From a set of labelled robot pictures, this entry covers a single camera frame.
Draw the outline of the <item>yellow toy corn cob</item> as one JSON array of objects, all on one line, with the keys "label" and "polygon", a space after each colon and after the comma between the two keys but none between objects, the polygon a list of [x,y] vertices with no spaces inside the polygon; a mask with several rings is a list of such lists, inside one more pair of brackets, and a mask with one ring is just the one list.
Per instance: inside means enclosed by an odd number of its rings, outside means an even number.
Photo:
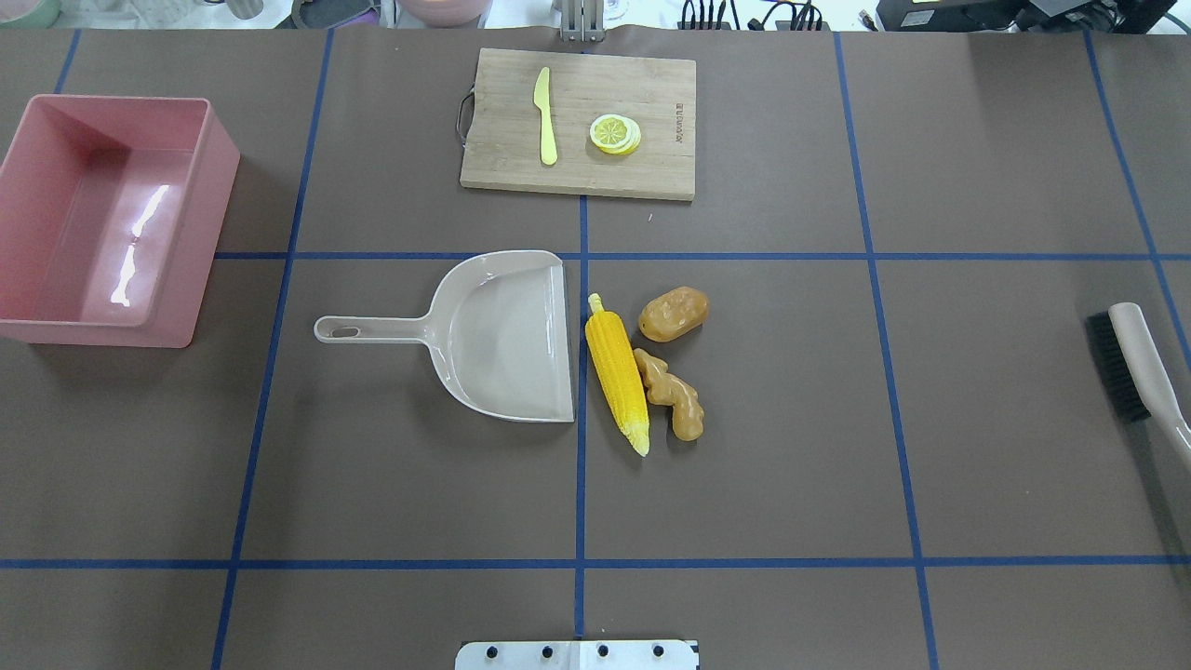
[{"label": "yellow toy corn cob", "polygon": [[609,411],[634,453],[644,458],[650,449],[649,409],[628,330],[621,315],[605,309],[600,294],[591,293],[588,306],[590,318],[584,323],[584,336]]}]

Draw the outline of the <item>brown toy potato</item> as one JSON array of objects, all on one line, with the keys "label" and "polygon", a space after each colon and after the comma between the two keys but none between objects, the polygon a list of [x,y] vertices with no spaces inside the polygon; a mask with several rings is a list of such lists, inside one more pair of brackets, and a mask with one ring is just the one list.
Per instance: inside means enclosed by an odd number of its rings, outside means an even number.
[{"label": "brown toy potato", "polygon": [[701,326],[710,314],[710,300],[692,286],[676,286],[641,311],[637,324],[644,338],[651,342],[672,342]]}]

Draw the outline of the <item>tan toy ginger root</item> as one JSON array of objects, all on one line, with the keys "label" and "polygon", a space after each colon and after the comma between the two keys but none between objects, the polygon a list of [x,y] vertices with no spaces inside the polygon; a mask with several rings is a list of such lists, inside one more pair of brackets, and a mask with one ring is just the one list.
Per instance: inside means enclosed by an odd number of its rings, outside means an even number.
[{"label": "tan toy ginger root", "polygon": [[701,438],[705,411],[694,387],[671,372],[666,361],[646,352],[644,349],[635,347],[632,357],[644,386],[647,402],[671,408],[671,427],[674,436],[682,442],[696,442]]}]

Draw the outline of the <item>beige plastic dustpan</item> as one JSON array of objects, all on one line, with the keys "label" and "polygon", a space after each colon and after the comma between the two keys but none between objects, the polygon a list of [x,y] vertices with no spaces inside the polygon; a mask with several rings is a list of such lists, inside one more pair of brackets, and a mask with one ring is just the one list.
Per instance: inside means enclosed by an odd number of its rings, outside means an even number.
[{"label": "beige plastic dustpan", "polygon": [[422,317],[319,317],[312,331],[328,344],[418,344],[445,390],[480,414],[573,422],[567,294],[559,256],[503,250],[453,267]]}]

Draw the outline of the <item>beige hand brush black bristles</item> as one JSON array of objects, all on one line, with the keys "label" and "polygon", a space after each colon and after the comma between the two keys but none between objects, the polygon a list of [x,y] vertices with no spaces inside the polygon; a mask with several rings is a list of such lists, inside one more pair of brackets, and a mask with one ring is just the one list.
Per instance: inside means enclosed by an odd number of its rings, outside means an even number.
[{"label": "beige hand brush black bristles", "polygon": [[1183,467],[1190,467],[1190,430],[1145,311],[1135,302],[1116,302],[1086,317],[1084,328],[1099,381],[1120,422],[1156,422]]}]

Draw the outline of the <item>pink plastic bin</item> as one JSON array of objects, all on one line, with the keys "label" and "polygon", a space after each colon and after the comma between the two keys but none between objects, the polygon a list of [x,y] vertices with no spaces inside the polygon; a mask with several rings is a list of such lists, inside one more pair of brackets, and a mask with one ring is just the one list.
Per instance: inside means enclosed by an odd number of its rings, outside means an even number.
[{"label": "pink plastic bin", "polygon": [[187,347],[239,161],[202,98],[30,98],[1,173],[5,338]]}]

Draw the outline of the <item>yellow toy lemon slices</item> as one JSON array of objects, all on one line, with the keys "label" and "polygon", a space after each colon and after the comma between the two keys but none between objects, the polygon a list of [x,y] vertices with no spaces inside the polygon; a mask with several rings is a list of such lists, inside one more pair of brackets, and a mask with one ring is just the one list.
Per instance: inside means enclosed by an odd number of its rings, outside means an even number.
[{"label": "yellow toy lemon slices", "polygon": [[601,114],[591,123],[588,137],[603,154],[630,155],[640,148],[642,131],[630,117]]}]

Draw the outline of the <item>wooden cutting board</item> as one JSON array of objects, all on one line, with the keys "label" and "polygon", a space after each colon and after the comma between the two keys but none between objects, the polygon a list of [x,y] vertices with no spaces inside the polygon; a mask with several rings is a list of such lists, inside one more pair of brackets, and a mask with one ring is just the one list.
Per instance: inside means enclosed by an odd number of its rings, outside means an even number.
[{"label": "wooden cutting board", "polygon": [[[541,68],[550,67],[559,158],[540,159]],[[601,114],[638,123],[640,148],[600,152],[588,137]],[[693,60],[484,46],[460,182],[467,188],[692,202],[696,195],[697,64]]]}]

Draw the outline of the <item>yellow plastic toy knife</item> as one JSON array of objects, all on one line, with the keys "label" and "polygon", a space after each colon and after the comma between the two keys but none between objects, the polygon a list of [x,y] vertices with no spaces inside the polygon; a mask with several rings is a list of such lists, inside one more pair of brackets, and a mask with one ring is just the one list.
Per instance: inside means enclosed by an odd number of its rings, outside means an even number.
[{"label": "yellow plastic toy knife", "polygon": [[559,158],[551,117],[551,68],[544,65],[537,75],[532,101],[540,109],[540,159],[542,165],[554,165]]}]

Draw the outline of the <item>pink bowl with ice cubes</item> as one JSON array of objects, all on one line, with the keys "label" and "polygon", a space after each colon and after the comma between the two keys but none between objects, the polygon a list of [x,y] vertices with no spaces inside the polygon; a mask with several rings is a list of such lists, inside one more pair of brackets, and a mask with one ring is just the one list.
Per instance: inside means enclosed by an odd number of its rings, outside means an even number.
[{"label": "pink bowl with ice cubes", "polygon": [[473,21],[490,10],[490,0],[401,0],[395,1],[404,13],[409,13],[430,27],[456,27]]}]

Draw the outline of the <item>aluminium frame post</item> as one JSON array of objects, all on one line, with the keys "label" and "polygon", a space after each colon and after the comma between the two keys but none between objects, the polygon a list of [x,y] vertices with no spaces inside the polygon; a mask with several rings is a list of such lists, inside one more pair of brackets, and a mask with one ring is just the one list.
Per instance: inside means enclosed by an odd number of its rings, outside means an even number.
[{"label": "aluminium frame post", "polygon": [[563,42],[596,43],[607,35],[604,0],[560,0],[553,2],[560,13],[560,38]]}]

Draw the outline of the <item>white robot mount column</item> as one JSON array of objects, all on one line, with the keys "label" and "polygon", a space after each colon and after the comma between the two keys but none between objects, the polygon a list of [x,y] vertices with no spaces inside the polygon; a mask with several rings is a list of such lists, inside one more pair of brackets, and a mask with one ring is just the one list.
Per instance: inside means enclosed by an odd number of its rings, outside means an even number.
[{"label": "white robot mount column", "polygon": [[455,669],[699,669],[698,644],[680,639],[474,641]]}]

